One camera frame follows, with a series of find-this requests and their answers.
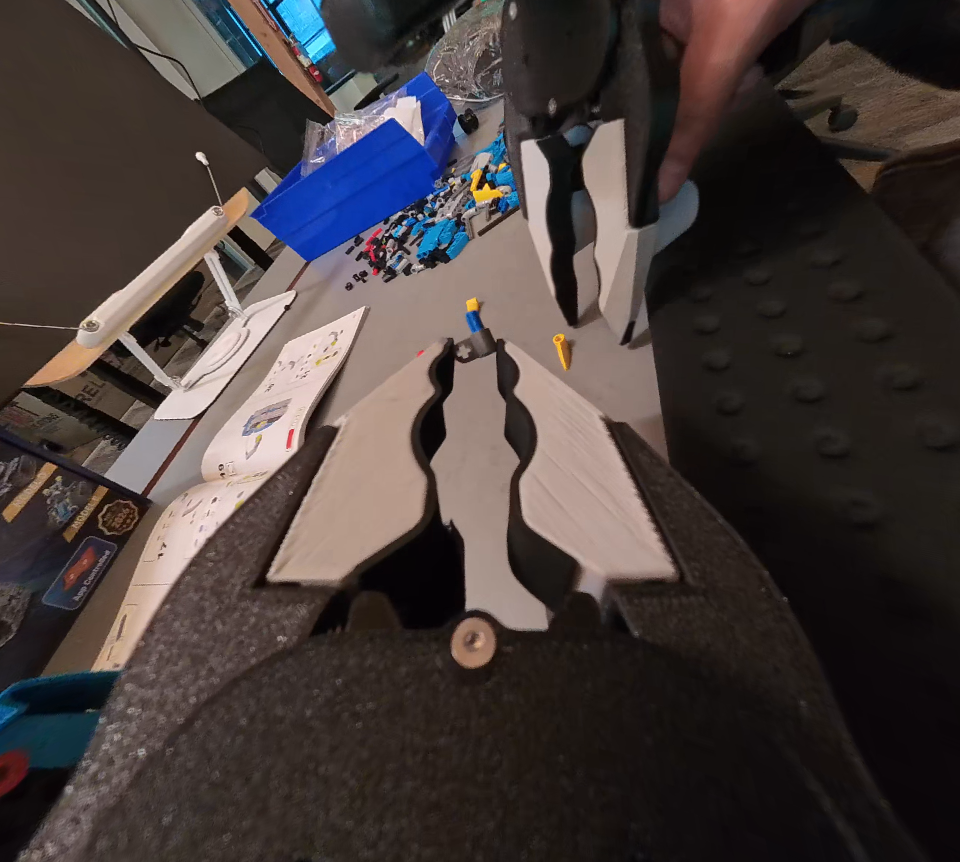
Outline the pile of building bricks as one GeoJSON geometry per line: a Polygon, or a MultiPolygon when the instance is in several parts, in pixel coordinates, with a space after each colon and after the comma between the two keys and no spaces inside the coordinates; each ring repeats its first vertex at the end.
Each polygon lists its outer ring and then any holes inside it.
{"type": "Polygon", "coordinates": [[[350,292],[374,280],[388,284],[449,264],[520,207],[501,124],[471,161],[451,163],[430,194],[353,237],[345,255],[354,271],[344,287],[350,292]]]}

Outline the instruction booklet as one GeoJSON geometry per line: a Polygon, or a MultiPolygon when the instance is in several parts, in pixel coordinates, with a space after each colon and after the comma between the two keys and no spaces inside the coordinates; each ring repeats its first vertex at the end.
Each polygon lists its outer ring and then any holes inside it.
{"type": "Polygon", "coordinates": [[[210,536],[302,447],[308,422],[354,347],[363,306],[288,341],[206,448],[201,482],[163,509],[145,543],[95,672],[124,667],[169,590],[210,536]]]}

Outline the grey desk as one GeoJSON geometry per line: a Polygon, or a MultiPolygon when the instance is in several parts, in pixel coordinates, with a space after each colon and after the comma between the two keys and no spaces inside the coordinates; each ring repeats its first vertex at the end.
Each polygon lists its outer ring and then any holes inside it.
{"type": "MultiPolygon", "coordinates": [[[[570,370],[562,370],[553,336],[568,328],[546,288],[526,222],[513,216],[477,239],[452,263],[389,285],[369,280],[346,291],[354,272],[341,248],[307,265],[285,248],[250,296],[294,287],[294,305],[203,416],[187,421],[149,420],[108,477],[150,497],[154,505],[105,580],[51,658],[44,675],[88,668],[110,632],[153,524],[176,496],[202,479],[201,461],[213,436],[258,387],[284,344],[361,306],[365,323],[335,383],[312,417],[323,424],[357,401],[443,337],[467,335],[465,303],[483,304],[483,321],[565,381],[611,419],[631,425],[662,457],[666,435],[652,348],[645,338],[621,347],[594,306],[591,254],[575,259],[582,314],[568,333],[570,370]]],[[[434,458],[440,511],[461,533],[465,553],[465,603],[509,628],[546,626],[546,612],[514,578],[506,548],[510,475],[517,458],[503,433],[504,408],[496,366],[483,359],[455,369],[446,400],[447,436],[434,458]]]]}

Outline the black chair base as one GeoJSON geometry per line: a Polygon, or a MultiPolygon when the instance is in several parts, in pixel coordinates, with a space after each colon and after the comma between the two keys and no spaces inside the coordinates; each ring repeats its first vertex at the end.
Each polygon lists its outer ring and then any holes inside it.
{"type": "Polygon", "coordinates": [[[800,123],[810,124],[826,117],[826,135],[817,135],[824,149],[838,161],[883,164],[902,157],[905,152],[878,147],[847,138],[859,118],[858,109],[837,93],[816,93],[810,89],[777,87],[776,92],[800,123]]]}

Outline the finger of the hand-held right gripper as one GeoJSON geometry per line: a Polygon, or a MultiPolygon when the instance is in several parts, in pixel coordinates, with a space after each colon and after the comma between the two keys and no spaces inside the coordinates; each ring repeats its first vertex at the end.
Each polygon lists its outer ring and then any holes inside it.
{"type": "Polygon", "coordinates": [[[648,323],[645,289],[657,225],[631,223],[624,120],[598,124],[582,156],[582,178],[594,214],[599,310],[617,342],[627,346],[648,323]]]}
{"type": "Polygon", "coordinates": [[[524,215],[547,286],[569,327],[580,323],[576,255],[594,243],[596,219],[583,174],[589,134],[520,143],[524,215]]]}

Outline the robot kit box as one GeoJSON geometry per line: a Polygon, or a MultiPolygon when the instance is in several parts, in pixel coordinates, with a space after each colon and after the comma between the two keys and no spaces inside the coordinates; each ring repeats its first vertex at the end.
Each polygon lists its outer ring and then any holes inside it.
{"type": "Polygon", "coordinates": [[[2,689],[42,674],[151,507],[2,430],[2,689]]]}

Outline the shelf with cardboard boxes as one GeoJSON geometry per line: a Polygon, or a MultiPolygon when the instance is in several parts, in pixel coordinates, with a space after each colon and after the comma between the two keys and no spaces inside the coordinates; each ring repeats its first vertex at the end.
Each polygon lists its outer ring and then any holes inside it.
{"type": "MultiPolygon", "coordinates": [[[[130,331],[169,376],[180,379],[226,321],[226,304],[201,262],[130,331]]],[[[168,393],[117,341],[79,375],[49,387],[21,389],[2,407],[2,428],[105,472],[168,393]]]]}

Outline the dark partition panel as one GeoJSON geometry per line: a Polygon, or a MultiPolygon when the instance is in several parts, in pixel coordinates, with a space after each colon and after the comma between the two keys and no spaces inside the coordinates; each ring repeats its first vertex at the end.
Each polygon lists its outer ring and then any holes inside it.
{"type": "Polygon", "coordinates": [[[1,0],[1,23],[5,403],[70,345],[112,345],[270,163],[66,0],[1,0]]]}

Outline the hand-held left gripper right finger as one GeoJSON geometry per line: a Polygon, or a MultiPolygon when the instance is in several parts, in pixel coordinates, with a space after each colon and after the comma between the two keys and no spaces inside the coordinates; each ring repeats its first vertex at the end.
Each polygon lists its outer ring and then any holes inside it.
{"type": "Polygon", "coordinates": [[[498,342],[510,477],[507,548],[521,583],[674,582],[679,569],[606,415],[498,342]]]}

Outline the blue toy robot model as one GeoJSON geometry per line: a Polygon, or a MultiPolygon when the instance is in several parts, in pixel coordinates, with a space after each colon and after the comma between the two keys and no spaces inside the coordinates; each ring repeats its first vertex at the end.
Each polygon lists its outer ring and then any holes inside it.
{"type": "Polygon", "coordinates": [[[83,671],[20,680],[1,694],[1,795],[33,772],[73,768],[119,677],[83,671]]]}

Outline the blue plastic bin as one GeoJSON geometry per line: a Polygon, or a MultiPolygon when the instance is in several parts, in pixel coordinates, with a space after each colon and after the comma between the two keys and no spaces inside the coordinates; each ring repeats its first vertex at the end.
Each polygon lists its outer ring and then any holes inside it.
{"type": "Polygon", "coordinates": [[[295,168],[251,216],[313,261],[432,193],[450,159],[456,114],[427,74],[404,88],[421,104],[423,145],[390,120],[309,175],[295,168]]]}

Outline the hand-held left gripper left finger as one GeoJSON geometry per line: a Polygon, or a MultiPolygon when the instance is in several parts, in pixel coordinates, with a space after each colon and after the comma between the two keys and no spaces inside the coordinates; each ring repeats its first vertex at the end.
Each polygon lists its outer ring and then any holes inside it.
{"type": "Polygon", "coordinates": [[[437,340],[334,423],[269,582],[343,586],[424,532],[439,513],[431,462],[454,366],[453,341],[437,340]]]}

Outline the clear plastic bag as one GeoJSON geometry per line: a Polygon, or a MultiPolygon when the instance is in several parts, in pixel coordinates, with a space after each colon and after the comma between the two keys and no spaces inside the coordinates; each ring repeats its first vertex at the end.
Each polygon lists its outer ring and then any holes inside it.
{"type": "Polygon", "coordinates": [[[390,121],[399,124],[419,144],[425,142],[422,102],[406,89],[391,93],[363,110],[340,112],[328,124],[307,122],[299,165],[300,177],[305,178],[317,171],[336,155],[390,121]]]}
{"type": "Polygon", "coordinates": [[[455,103],[486,103],[504,95],[501,12],[467,13],[429,52],[424,73],[455,103]]]}

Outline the white desk lamp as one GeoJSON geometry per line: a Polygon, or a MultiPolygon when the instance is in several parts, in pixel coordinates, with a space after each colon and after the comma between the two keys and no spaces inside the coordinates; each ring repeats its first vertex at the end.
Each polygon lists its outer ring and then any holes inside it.
{"type": "Polygon", "coordinates": [[[120,431],[118,421],[107,421],[102,412],[94,412],[58,388],[92,372],[151,407],[158,421],[195,419],[212,407],[293,306],[295,290],[249,304],[238,298],[217,248],[251,213],[249,193],[242,190],[223,201],[208,156],[197,151],[195,157],[209,177],[213,206],[80,325],[46,325],[46,329],[68,333],[71,340],[23,385],[34,397],[89,425],[97,421],[106,431],[120,431]],[[200,266],[210,275],[226,314],[220,334],[209,343],[200,341],[193,318],[205,284],[200,266]],[[149,350],[176,333],[200,348],[197,361],[181,376],[170,374],[149,350]]]}

